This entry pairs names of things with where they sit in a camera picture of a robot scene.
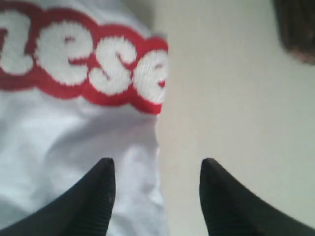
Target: fabric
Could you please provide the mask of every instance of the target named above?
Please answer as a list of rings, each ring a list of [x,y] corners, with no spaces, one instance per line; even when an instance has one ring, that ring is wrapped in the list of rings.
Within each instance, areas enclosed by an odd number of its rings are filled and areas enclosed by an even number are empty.
[[[167,235],[155,133],[167,50],[117,0],[0,0],[0,229],[110,157],[107,235]]]

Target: white t-shirt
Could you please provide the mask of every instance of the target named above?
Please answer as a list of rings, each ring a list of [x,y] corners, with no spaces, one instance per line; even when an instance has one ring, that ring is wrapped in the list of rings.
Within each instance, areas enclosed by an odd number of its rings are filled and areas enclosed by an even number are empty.
[[[110,157],[107,235],[167,235],[155,133],[167,51],[118,0],[0,0],[0,230]]]

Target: knit logo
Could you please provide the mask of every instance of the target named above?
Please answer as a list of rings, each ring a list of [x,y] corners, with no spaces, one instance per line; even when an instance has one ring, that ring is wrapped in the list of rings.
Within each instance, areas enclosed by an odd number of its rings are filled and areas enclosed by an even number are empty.
[[[129,27],[97,25],[72,9],[0,2],[0,89],[40,89],[58,99],[131,104],[158,114],[168,46]]]

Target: dark object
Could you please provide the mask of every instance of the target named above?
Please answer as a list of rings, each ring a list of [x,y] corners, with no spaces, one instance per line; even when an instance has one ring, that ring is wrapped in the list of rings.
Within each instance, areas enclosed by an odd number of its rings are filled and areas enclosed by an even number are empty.
[[[258,198],[214,159],[202,163],[200,201],[211,236],[315,236]]]
[[[102,159],[62,196],[0,236],[104,236],[114,199],[114,161]]]
[[[273,1],[284,48],[301,62],[315,64],[315,1]]]

